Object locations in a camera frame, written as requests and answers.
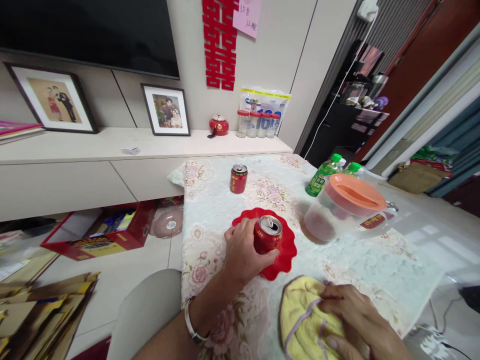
hand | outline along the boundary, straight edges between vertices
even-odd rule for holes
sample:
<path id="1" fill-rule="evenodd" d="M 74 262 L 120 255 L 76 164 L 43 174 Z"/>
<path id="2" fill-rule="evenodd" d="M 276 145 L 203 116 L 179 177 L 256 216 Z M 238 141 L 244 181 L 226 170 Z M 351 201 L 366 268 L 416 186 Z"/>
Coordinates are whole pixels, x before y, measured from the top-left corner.
<path id="1" fill-rule="evenodd" d="M 320 309 L 333 313 L 352 326 L 370 347 L 375 360 L 412 360 L 402 339 L 372 304 L 370 298 L 353 285 L 329 285 L 321 294 Z M 363 360 L 358 350 L 344 337 L 329 335 L 326 342 L 343 360 Z"/>
<path id="2" fill-rule="evenodd" d="M 254 226 L 258 219 L 243 218 L 241 223 L 229 228 L 224 236 L 226 256 L 221 271 L 227 273 L 243 288 L 267 266 L 274 263 L 279 251 L 260 255 L 254 248 Z"/>

lace tablecloth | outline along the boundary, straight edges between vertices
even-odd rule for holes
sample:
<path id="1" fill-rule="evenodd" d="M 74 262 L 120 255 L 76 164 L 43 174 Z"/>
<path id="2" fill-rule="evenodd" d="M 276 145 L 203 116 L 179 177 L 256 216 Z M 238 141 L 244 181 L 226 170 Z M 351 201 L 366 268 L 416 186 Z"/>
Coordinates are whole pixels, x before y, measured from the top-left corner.
<path id="1" fill-rule="evenodd" d="M 234 194 L 230 170 L 240 163 L 248 167 L 248 179 L 245 192 Z M 305 187 L 315 171 L 298 155 L 283 154 L 187 161 L 168 176 L 185 188 L 182 307 L 222 267 L 223 234 L 243 210 L 271 209 L 295 233 L 298 254 L 291 271 L 271 282 L 256 276 L 220 314 L 200 359 L 284 359 L 280 300 L 283 287 L 300 275 L 355 285 L 401 336 L 430 298 L 442 269 L 394 229 L 362 241 L 345 235 L 327 245 L 303 235 L 300 219 L 314 201 Z"/>

yellow cloth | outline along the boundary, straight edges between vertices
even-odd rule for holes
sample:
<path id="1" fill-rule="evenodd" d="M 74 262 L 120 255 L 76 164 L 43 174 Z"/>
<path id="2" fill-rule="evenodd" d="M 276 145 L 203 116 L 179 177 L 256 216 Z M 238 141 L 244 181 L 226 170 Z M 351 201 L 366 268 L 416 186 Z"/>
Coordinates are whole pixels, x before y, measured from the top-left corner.
<path id="1" fill-rule="evenodd" d="M 280 329 L 287 359 L 340 359 L 325 342 L 325 337 L 329 334 L 344 337 L 345 331 L 338 316 L 320 310 L 320 294 L 324 289 L 325 285 L 321 282 L 302 276 L 283 292 Z"/>

red box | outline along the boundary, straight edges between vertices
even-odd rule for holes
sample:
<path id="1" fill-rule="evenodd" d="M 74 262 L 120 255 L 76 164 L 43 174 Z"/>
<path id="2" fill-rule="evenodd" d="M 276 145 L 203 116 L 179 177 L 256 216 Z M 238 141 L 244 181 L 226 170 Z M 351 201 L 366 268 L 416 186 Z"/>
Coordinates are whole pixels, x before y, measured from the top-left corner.
<path id="1" fill-rule="evenodd" d="M 135 210 L 125 230 L 93 236 L 104 220 Z M 141 248 L 150 232 L 157 205 L 154 200 L 73 211 L 41 243 L 43 248 L 81 261 Z"/>

bracelet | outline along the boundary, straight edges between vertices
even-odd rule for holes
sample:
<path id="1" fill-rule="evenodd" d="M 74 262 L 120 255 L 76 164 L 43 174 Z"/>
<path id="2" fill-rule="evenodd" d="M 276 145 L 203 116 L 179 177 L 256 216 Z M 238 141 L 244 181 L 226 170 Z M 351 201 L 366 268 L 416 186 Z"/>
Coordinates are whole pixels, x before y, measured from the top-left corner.
<path id="1" fill-rule="evenodd" d="M 210 337 L 210 331 L 208 332 L 206 337 L 201 337 L 195 330 L 194 327 L 192 326 L 192 323 L 190 322 L 190 315 L 189 315 L 189 305 L 190 302 L 192 301 L 192 298 L 189 298 L 186 302 L 185 306 L 185 323 L 186 327 L 188 329 L 188 332 L 190 333 L 190 338 L 195 342 L 195 344 L 200 345 L 206 342 L 209 337 Z"/>

